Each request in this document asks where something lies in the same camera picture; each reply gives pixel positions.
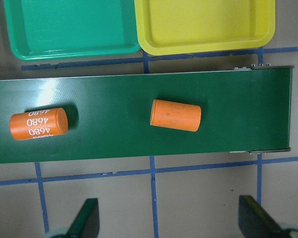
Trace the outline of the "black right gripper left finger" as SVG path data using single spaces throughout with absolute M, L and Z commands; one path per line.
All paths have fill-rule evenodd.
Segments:
M 68 229 L 48 232 L 49 238 L 97 238 L 100 231 L 97 198 L 86 199 Z

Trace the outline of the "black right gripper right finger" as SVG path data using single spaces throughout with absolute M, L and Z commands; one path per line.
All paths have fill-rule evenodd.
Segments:
M 238 227 L 245 238 L 298 238 L 298 229 L 280 226 L 250 195 L 239 196 Z

